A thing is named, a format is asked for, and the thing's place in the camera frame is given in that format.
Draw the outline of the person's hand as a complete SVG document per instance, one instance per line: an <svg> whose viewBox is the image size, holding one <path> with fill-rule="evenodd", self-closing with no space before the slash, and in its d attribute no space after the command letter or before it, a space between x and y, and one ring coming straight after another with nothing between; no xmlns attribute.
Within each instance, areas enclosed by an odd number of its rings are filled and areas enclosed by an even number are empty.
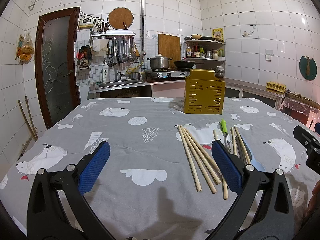
<svg viewBox="0 0 320 240"><path fill-rule="evenodd" d="M315 187L313 188L313 191L312 191L312 197L310 198L310 201L309 201L309 204L308 204L308 207L305 211L305 218L310 216L310 214L314 211L315 209L315 206L316 206L316 202L317 202L317 194L320 192L320 180L317 181Z"/></svg>

